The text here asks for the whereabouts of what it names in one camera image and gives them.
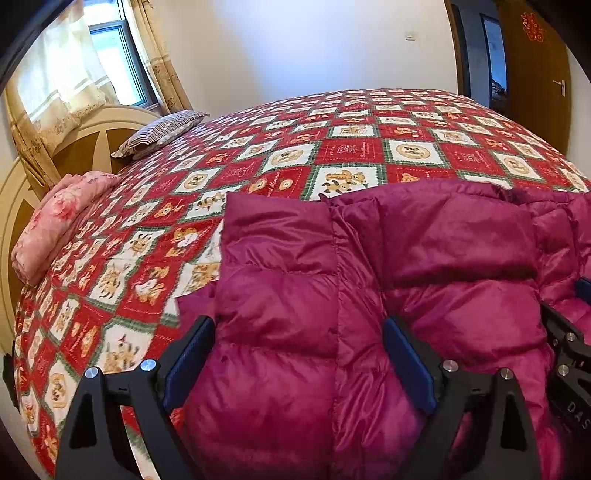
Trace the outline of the magenta puffer jacket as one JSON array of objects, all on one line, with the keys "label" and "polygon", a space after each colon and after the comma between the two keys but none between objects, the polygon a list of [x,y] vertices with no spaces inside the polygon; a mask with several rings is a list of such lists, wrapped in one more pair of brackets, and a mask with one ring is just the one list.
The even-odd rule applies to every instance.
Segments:
[{"label": "magenta puffer jacket", "polygon": [[590,331],[590,198],[460,181],[319,201],[231,193],[217,278],[178,301],[215,341],[183,409],[207,479],[392,479],[461,372],[516,376],[541,475],[577,457],[548,400],[559,342]]}]

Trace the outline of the red patterned bed quilt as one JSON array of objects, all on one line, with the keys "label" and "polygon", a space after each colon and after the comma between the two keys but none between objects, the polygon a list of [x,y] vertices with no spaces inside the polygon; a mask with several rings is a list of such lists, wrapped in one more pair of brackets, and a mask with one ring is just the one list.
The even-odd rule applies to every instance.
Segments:
[{"label": "red patterned bed quilt", "polygon": [[183,323],[178,301],[218,276],[229,194],[319,201],[445,180],[590,198],[589,179],[545,140],[439,90],[263,104],[198,125],[117,175],[17,311],[15,383],[49,473],[84,372],[133,370],[196,318]]}]

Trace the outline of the brown wooden door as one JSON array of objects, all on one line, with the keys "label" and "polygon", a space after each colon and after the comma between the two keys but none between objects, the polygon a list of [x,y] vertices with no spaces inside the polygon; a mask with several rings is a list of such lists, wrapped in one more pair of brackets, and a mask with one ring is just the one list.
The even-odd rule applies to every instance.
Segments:
[{"label": "brown wooden door", "polygon": [[[507,68],[506,114],[559,152],[568,149],[572,96],[567,48],[559,34],[526,1],[496,3]],[[521,14],[534,12],[546,29],[543,43],[532,42]],[[566,97],[552,80],[566,82]]]}]

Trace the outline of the pink floral folded blanket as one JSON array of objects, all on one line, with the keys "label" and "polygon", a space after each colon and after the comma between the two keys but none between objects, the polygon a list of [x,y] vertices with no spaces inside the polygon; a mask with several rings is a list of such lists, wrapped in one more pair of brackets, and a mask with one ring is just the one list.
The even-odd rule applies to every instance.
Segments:
[{"label": "pink floral folded blanket", "polygon": [[86,210],[119,181],[101,171],[66,174],[41,200],[11,252],[12,268],[24,284],[40,282]]}]

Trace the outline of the red door decoration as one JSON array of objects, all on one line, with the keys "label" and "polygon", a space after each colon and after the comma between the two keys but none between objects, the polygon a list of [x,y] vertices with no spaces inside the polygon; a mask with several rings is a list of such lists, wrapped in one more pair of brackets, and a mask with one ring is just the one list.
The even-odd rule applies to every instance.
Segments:
[{"label": "red door decoration", "polygon": [[546,29],[539,23],[534,12],[523,12],[521,14],[522,28],[532,42],[543,43],[546,37]]}]

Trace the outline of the cream wooden headboard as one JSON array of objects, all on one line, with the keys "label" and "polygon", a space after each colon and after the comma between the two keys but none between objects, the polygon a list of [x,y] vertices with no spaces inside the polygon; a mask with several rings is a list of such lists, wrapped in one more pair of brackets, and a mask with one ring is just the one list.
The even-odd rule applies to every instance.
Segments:
[{"label": "cream wooden headboard", "polygon": [[[90,170],[117,173],[124,166],[111,153],[132,133],[160,117],[156,107],[107,105],[91,114],[64,139],[55,152],[60,174]],[[33,186],[17,160],[1,173],[1,350],[11,349],[15,337],[15,310],[23,283],[14,274],[10,253],[40,202],[42,189]]]}]

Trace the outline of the striped pillow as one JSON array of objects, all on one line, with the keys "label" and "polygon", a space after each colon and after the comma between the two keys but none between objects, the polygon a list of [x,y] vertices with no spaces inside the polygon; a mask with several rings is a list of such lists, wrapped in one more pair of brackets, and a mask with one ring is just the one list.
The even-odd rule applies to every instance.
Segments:
[{"label": "striped pillow", "polygon": [[182,136],[205,118],[206,113],[194,110],[182,110],[165,115],[136,131],[111,153],[111,157],[133,160],[144,158]]}]

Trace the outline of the beige right curtain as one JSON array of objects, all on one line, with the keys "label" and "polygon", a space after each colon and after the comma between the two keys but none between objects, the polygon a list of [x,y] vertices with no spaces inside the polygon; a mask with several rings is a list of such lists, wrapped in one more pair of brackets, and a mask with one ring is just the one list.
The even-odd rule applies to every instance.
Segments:
[{"label": "beige right curtain", "polygon": [[169,57],[151,1],[128,1],[126,16],[134,39],[141,45],[140,58],[165,113],[190,110],[191,103]]}]

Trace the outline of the beige curtain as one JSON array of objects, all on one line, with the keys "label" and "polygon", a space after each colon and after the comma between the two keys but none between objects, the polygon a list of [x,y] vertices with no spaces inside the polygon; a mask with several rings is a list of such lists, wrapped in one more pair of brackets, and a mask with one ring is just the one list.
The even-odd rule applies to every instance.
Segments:
[{"label": "beige curtain", "polygon": [[75,1],[34,41],[5,91],[12,138],[27,173],[44,189],[56,185],[57,147],[86,117],[117,102],[94,50],[84,3]]},{"label": "beige curtain", "polygon": [[151,1],[128,1],[126,16],[134,39],[141,45],[140,58],[165,113],[190,110],[191,103],[169,57]]}]

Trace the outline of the beige left curtain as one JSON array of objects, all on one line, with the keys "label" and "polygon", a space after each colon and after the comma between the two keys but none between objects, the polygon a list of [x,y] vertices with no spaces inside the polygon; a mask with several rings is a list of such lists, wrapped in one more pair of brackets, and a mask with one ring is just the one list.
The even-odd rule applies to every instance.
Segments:
[{"label": "beige left curtain", "polygon": [[5,91],[12,138],[27,173],[44,189],[56,185],[57,147],[86,117],[117,102],[94,50],[84,3],[75,1],[34,41]]}]

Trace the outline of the window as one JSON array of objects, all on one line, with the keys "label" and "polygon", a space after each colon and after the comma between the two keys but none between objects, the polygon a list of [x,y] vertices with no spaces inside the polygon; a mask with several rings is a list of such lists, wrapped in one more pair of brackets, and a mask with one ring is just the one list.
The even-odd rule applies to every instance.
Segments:
[{"label": "window", "polygon": [[155,106],[157,98],[131,35],[123,3],[91,0],[83,4],[94,50],[118,101],[141,108]]}]

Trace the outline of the brown door frame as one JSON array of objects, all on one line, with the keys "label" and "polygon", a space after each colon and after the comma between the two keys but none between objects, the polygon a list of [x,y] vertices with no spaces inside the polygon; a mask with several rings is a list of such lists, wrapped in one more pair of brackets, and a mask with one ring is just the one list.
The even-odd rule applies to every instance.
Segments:
[{"label": "brown door frame", "polygon": [[466,97],[471,96],[471,78],[468,49],[461,12],[450,0],[444,1],[449,17],[454,51],[457,65],[458,92]]}]

